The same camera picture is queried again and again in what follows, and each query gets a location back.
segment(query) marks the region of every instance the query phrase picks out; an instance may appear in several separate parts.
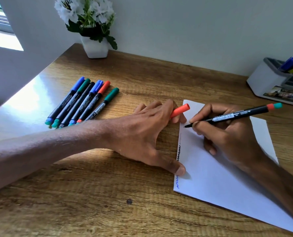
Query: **desk organizer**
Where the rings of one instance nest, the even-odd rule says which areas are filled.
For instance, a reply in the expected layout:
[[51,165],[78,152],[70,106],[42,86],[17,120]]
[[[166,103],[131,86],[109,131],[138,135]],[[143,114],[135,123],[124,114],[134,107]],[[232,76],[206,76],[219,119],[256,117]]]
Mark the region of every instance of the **desk organizer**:
[[255,95],[293,105],[293,73],[279,71],[283,61],[264,58],[247,79]]

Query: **white wall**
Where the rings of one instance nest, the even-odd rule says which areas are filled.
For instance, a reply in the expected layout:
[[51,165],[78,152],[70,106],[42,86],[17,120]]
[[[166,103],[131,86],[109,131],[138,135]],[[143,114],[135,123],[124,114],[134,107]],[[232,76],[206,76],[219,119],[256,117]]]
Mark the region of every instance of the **white wall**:
[[[111,1],[119,51],[240,75],[265,56],[293,55],[293,0]],[[0,89],[14,83],[0,91],[2,103],[79,39],[65,30],[54,0],[0,3],[24,49],[0,49],[0,59],[7,58]]]

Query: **green marker cap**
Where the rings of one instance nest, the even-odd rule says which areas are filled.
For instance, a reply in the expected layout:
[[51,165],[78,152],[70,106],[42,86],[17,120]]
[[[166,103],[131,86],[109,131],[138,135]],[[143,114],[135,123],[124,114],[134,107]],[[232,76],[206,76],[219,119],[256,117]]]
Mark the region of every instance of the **green marker cap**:
[[85,91],[86,87],[89,85],[90,82],[91,82],[91,80],[87,78],[87,79],[83,82],[83,84],[79,87],[79,89],[77,90],[77,92],[81,92],[81,93],[83,93],[83,92]]
[[108,96],[106,96],[105,100],[111,102],[111,100],[118,94],[119,88],[114,88]]
[[279,109],[279,108],[282,108],[283,107],[283,104],[282,103],[275,103],[274,104],[274,107],[275,107],[275,109]]
[[54,122],[53,122],[53,124],[52,124],[52,127],[53,128],[57,128],[59,124],[60,124],[60,120],[59,119],[55,119]]

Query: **sheet of paper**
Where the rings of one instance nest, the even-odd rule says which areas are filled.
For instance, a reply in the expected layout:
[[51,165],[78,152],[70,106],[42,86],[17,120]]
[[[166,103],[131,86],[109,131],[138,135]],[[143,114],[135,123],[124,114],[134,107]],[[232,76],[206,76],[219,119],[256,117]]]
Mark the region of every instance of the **sheet of paper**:
[[[190,110],[185,117],[192,118],[204,104],[184,100]],[[266,121],[251,117],[256,139],[263,150],[278,163]],[[187,173],[175,176],[174,191],[200,199],[229,210],[293,232],[293,218],[255,180],[232,165],[218,151],[213,157],[203,147],[203,136],[180,124],[177,160]]]

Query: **wood grain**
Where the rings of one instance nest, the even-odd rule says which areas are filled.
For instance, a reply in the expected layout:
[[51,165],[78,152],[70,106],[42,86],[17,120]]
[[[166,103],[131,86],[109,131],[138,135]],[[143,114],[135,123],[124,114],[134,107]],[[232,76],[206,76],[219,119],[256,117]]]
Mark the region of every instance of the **wood grain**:
[[[100,119],[131,114],[154,99],[271,103],[254,96],[243,76],[115,51],[91,60],[75,44],[0,107],[0,140],[53,131],[44,121],[80,76],[120,89]],[[258,117],[267,120],[280,164],[293,174],[293,106]],[[177,140],[178,126],[169,125],[157,148],[175,158]],[[0,190],[0,236],[293,236],[175,193],[173,179],[110,150],[70,156]]]

